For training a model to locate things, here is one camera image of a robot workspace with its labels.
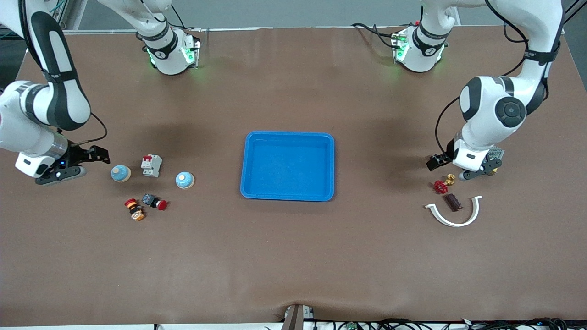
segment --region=blue tray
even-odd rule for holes
[[[266,200],[329,201],[334,196],[334,139],[327,133],[250,132],[241,194]]]

